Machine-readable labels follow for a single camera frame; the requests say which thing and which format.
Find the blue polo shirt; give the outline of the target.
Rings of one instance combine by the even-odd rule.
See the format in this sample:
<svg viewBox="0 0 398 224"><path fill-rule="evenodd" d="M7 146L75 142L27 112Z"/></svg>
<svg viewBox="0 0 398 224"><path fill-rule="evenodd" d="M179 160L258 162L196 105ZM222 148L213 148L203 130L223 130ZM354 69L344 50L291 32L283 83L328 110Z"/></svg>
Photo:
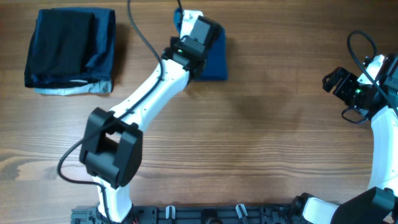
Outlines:
<svg viewBox="0 0 398 224"><path fill-rule="evenodd" d="M188 35L196 22L198 16L202 16L202 11L183 10L179 8L174 11L173 22L179 33L180 38ZM213 43L208 52L206 65L199 77L198 81L223 81L228 79L228 66L226 59L226 32L222 27L218 39Z"/></svg>

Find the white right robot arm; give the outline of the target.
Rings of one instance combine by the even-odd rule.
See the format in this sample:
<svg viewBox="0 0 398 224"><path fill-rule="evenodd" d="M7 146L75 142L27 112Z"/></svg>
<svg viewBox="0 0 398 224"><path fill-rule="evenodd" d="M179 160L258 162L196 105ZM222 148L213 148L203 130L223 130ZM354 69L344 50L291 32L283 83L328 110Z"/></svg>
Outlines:
<svg viewBox="0 0 398 224"><path fill-rule="evenodd" d="M374 149L368 189L341 205L302 194L290 204L288 221L384 223L388 215L397 220L397 115L377 91L385 90L397 102L397 55L378 55L367 60L365 67L360 77L338 67L322 84L371 123Z"/></svg>

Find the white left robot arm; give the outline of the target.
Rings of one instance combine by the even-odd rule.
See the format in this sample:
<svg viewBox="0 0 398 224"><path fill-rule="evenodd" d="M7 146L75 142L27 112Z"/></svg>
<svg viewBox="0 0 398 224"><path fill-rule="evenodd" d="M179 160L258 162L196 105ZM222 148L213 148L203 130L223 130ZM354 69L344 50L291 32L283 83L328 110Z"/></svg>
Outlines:
<svg viewBox="0 0 398 224"><path fill-rule="evenodd" d="M162 108L205 67L208 48L167 47L150 77L110 111L96 108L88 117L80 162L98 189L96 220L124 223L133 203L129 183L142 162L144 132Z"/></svg>

